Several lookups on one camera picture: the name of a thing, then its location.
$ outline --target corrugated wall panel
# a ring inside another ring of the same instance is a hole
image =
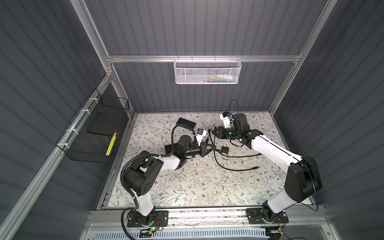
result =
[[[0,15],[2,222],[105,72],[70,1],[0,1]],[[14,239],[78,239],[110,167],[64,159]]]
[[[383,12],[339,1],[275,114],[291,150],[317,160],[319,203],[343,239],[382,238]]]
[[[86,0],[110,55],[292,55],[324,0]]]
[[[175,83],[172,63],[115,63],[136,112],[268,110],[291,63],[243,63],[238,84]]]

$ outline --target black wire mesh basket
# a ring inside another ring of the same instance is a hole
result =
[[[129,122],[128,99],[99,94],[81,111],[78,123],[70,128],[71,120],[56,145],[74,161],[113,161]],[[69,137],[59,142],[67,131]]]

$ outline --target white wire mesh basket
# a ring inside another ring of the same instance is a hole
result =
[[[177,84],[237,84],[240,76],[239,58],[223,60],[180,61],[175,58]]]

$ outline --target wire basket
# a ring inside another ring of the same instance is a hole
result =
[[[237,84],[240,76],[239,58],[229,61],[179,61],[175,58],[177,84]]]
[[[57,142],[56,145],[71,160],[108,163],[109,159],[115,158],[129,122],[128,99],[98,95],[90,107],[82,111],[79,122],[71,129],[68,129],[69,123],[59,139],[62,139],[67,131],[70,132],[69,137],[64,142]],[[110,133],[112,137],[88,131],[99,113],[118,119],[114,132]]]

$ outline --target floral pattern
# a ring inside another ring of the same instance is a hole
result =
[[[251,129],[258,129],[275,143],[284,147],[276,126],[269,113],[244,113]],[[182,117],[196,122],[196,128],[204,130],[222,126],[219,113],[165,113],[138,114],[129,140],[122,165],[141,151],[164,154],[164,145],[170,144],[170,133],[177,120]],[[174,140],[191,132],[179,127],[175,129]],[[229,147],[230,156],[254,155],[252,149],[235,147],[228,140],[216,139],[215,145]],[[213,153],[205,157],[196,156],[187,160],[178,170],[160,172],[152,189],[151,196],[156,206],[223,206],[262,204],[283,189],[285,173],[265,156],[227,158],[216,153],[219,163],[230,169],[256,170],[234,172],[217,165]],[[134,206],[132,197],[117,177],[109,207]]]

